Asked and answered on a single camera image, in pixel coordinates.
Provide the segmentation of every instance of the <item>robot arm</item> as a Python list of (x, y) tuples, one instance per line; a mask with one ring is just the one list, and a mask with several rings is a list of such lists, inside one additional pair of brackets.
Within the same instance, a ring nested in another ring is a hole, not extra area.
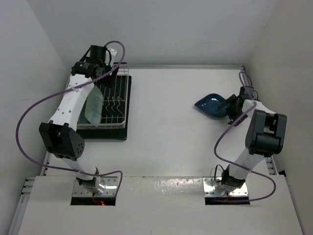
[(273, 154), (281, 152), (284, 144), (287, 117), (282, 114), (267, 109), (260, 101), (244, 99), (242, 112), (251, 108), (256, 102), (254, 112), (249, 112), (251, 119), (250, 126), (246, 135), (246, 148), (235, 161), (250, 170), (243, 169), (236, 165), (229, 165), (222, 173), (221, 184), (228, 190), (240, 188), (251, 170), (264, 159)]
[[(81, 158), (85, 149), (84, 139), (76, 133), (77, 121), (93, 83), (78, 89), (73, 87), (89, 82), (111, 70), (116, 51), (111, 48), (91, 46), (88, 52), (72, 68), (67, 89), (62, 101), (48, 123), (41, 123), (39, 132), (48, 152), (61, 158), (72, 169), (90, 174), (98, 170), (87, 158)], [(89, 188), (96, 187), (96, 177), (77, 173), (77, 180)]]

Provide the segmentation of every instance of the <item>white wall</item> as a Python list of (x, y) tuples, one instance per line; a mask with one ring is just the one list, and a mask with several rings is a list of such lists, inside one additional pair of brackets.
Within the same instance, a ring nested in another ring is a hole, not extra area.
[[(7, 234), (25, 177), (40, 172), (19, 152), (16, 124), (32, 103), (65, 86), (68, 70), (26, 1), (1, 2), (0, 32), (0, 234)], [(59, 100), (29, 113), (22, 124), (22, 145), (37, 160), (45, 155), (38, 127)]]
[(276, 0), (27, 0), (67, 67), (120, 40), (131, 64), (242, 64)]
[(305, 234), (313, 234), (313, 1), (279, 0), (247, 69), (260, 98), (286, 114), (280, 161)]

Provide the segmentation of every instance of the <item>metal frame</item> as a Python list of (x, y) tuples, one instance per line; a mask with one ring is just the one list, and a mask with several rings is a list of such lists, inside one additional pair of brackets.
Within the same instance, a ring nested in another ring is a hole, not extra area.
[(20, 200), (16, 207), (8, 235), (18, 235), (19, 233), (34, 181), (35, 177), (27, 177), (24, 182)]

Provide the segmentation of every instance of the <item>wire dish rack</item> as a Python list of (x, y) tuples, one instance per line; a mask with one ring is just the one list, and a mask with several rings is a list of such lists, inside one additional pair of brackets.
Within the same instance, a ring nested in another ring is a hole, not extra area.
[(100, 124), (77, 124), (77, 130), (101, 130), (101, 129), (121, 129), (126, 127), (128, 92), (129, 92), (129, 68), (121, 65), (116, 78), (112, 82), (103, 84), (97, 83), (103, 95), (101, 122)]

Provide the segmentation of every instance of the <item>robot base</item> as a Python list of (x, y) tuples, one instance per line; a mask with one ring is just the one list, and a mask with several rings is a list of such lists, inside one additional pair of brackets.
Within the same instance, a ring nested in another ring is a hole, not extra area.
[[(115, 206), (115, 194), (117, 190), (117, 177), (101, 177), (102, 191), (94, 196), (98, 202), (103, 202), (106, 206)], [(85, 190), (82, 185), (79, 185), (75, 180), (71, 205), (98, 205), (92, 198), (92, 193)]]
[[(216, 177), (216, 181), (220, 181), (221, 177)], [(226, 191), (226, 188), (217, 183), (214, 177), (203, 177), (203, 189), (206, 205), (249, 205), (249, 202), (230, 203), (231, 200), (247, 200), (249, 193), (246, 183), (241, 188), (233, 191)]]

